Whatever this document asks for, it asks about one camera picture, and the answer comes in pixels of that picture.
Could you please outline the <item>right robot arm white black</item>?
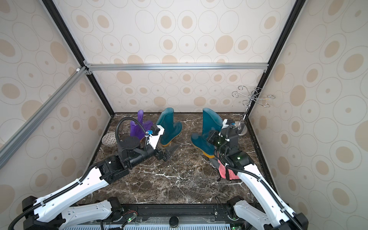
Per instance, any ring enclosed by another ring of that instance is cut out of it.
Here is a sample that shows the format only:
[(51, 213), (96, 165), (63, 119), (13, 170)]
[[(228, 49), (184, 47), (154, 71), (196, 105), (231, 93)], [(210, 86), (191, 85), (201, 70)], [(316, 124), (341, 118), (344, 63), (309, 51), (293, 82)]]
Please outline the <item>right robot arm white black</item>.
[(214, 146), (214, 156), (225, 168), (226, 176), (234, 174), (250, 189), (261, 210), (240, 197), (228, 200), (235, 218), (243, 219), (257, 230), (306, 230), (309, 221), (303, 213), (296, 213), (262, 177), (250, 156), (239, 149), (238, 133), (234, 125), (220, 131), (211, 130), (207, 142)]

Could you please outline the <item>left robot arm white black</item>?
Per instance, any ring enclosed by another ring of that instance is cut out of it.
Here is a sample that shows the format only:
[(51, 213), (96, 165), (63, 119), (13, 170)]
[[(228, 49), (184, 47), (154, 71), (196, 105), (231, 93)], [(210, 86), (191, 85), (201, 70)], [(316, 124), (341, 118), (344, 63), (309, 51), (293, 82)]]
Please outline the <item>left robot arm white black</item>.
[[(144, 144), (141, 144), (140, 139), (135, 136), (120, 138), (120, 126), (127, 120), (138, 124), (143, 131)], [(164, 133), (165, 129), (161, 125), (153, 124), (149, 129), (145, 129), (133, 117), (120, 119), (115, 129), (117, 141), (115, 155), (89, 166), (81, 177), (51, 194), (40, 198), (29, 196), (24, 199), (23, 212), (9, 224), (8, 229), (13, 230), (21, 219), (24, 219), (25, 230), (63, 230), (94, 219), (120, 220), (123, 214), (117, 198), (78, 207), (74, 204), (94, 191), (120, 180), (135, 166), (151, 157), (168, 161), (178, 145), (165, 149), (158, 147), (160, 137)]]

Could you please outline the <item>teal rubber boot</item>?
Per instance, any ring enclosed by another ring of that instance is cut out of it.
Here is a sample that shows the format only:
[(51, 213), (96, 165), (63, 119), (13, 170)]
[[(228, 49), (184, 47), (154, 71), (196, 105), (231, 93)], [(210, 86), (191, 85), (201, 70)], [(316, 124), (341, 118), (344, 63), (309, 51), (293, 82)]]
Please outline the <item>teal rubber boot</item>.
[(204, 108), (202, 133), (193, 133), (191, 135), (192, 144), (196, 148), (200, 149), (203, 154), (210, 159), (215, 158), (215, 147), (207, 142), (207, 138), (209, 137), (211, 131), (221, 131), (222, 126), (223, 121), (221, 117), (215, 111), (209, 108)]
[(160, 143), (162, 146), (168, 146), (171, 141), (181, 132), (183, 125), (181, 122), (174, 122), (174, 109), (166, 108), (159, 116), (156, 125), (164, 128), (164, 134), (161, 136)]

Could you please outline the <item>pink cloth black trim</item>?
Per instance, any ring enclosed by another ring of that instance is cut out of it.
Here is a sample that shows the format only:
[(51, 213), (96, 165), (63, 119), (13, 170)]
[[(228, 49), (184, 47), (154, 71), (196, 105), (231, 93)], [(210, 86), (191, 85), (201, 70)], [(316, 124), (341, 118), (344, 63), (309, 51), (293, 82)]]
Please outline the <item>pink cloth black trim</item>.
[(221, 179), (226, 179), (228, 181), (239, 180), (239, 177), (232, 170), (227, 169), (219, 160), (210, 158), (209, 161), (219, 174), (217, 182), (221, 181)]

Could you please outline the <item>purple rubber boot yellow sole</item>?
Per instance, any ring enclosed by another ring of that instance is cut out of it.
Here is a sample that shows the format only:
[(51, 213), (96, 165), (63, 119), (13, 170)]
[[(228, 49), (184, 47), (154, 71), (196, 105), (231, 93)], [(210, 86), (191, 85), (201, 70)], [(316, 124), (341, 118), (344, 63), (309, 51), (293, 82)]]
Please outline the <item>purple rubber boot yellow sole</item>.
[[(150, 130), (151, 126), (153, 125), (153, 122), (150, 120), (144, 122), (143, 117), (144, 117), (144, 111), (139, 110), (137, 113), (138, 122), (145, 128), (145, 130)], [(137, 137), (140, 141), (142, 141), (145, 138), (145, 133), (140, 128), (140, 126), (134, 121), (130, 122), (130, 136)]]

